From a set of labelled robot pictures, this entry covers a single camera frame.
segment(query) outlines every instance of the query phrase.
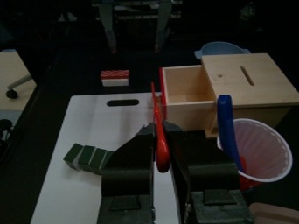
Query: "chair wheel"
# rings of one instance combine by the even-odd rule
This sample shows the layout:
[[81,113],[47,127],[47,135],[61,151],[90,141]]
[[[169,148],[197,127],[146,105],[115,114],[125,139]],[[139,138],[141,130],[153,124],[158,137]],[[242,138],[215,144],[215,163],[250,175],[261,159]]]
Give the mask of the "chair wheel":
[[14,90],[11,89],[11,90],[9,90],[9,91],[6,92],[6,96],[7,96],[9,98],[11,98],[11,99],[17,99],[19,95],[18,95],[17,91],[14,91]]

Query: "wooden box lid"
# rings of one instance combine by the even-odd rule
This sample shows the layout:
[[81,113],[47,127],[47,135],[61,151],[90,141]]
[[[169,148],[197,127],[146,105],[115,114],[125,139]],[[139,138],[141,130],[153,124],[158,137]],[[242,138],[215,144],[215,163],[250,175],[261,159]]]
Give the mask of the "wooden box lid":
[[234,108],[299,104],[299,93],[267,53],[207,55],[202,64],[217,97],[231,95]]

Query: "white cutting board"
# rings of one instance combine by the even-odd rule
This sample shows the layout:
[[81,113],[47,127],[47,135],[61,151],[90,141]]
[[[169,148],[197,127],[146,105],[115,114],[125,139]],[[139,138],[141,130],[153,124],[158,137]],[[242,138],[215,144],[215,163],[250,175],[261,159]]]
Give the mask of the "white cutting board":
[[[110,107],[111,100],[138,99],[135,106]],[[33,224],[97,224],[102,177],[75,171],[63,158],[78,143],[115,151],[145,124],[154,120],[153,95],[106,94],[73,96],[33,216]],[[179,223],[173,174],[154,165],[155,223]]]

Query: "black table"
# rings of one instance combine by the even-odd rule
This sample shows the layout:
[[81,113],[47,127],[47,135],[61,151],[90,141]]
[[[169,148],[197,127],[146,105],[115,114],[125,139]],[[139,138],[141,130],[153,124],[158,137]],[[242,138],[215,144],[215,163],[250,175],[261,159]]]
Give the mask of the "black table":
[[[293,79],[293,71],[271,43],[258,37],[226,39],[253,53],[270,53]],[[51,69],[39,83],[10,138],[10,157],[0,167],[0,223],[31,223],[35,205],[43,188],[62,122],[74,95],[142,93],[151,91],[151,81],[159,87],[159,67],[198,65],[194,57],[207,39],[170,40],[155,53],[151,47],[119,47],[111,55],[105,45],[85,45],[61,49]],[[102,70],[129,69],[129,87],[103,87]],[[299,210],[299,143],[296,126],[299,108],[293,108],[277,130],[289,142],[294,153],[294,167],[275,183],[261,185],[245,194],[247,203],[262,202]]]

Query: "green block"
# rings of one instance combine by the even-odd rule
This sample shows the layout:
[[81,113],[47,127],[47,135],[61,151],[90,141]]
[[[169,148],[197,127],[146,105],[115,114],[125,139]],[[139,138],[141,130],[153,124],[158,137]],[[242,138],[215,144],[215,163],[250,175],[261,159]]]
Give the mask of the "green block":
[[102,175],[101,166],[102,166],[103,158],[105,158],[106,154],[107,154],[107,150],[97,148],[97,152],[95,152],[94,157],[89,164],[91,171],[98,175]]
[[82,150],[83,150],[83,145],[75,143],[71,146],[70,151],[69,151],[67,155],[63,158],[63,160],[69,164],[70,168],[73,168],[73,169],[75,169],[78,171],[81,170],[79,158],[81,158]]
[[91,172],[90,160],[93,159],[97,147],[85,145],[81,156],[79,156],[79,167],[83,171]]

